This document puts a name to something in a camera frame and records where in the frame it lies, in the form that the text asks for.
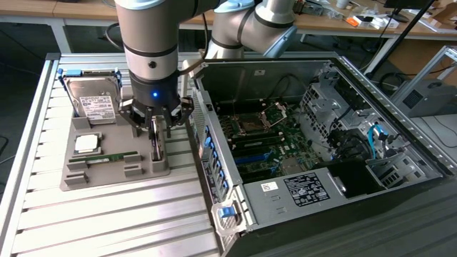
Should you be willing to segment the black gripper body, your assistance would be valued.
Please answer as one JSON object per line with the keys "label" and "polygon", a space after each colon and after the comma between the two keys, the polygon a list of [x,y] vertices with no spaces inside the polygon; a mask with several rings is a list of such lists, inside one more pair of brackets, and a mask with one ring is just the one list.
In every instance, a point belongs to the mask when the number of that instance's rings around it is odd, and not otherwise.
{"label": "black gripper body", "polygon": [[129,76],[133,98],[141,104],[153,108],[166,106],[170,110],[179,105],[181,100],[177,93],[177,70],[167,77],[157,80],[142,79],[131,71],[129,71]]}

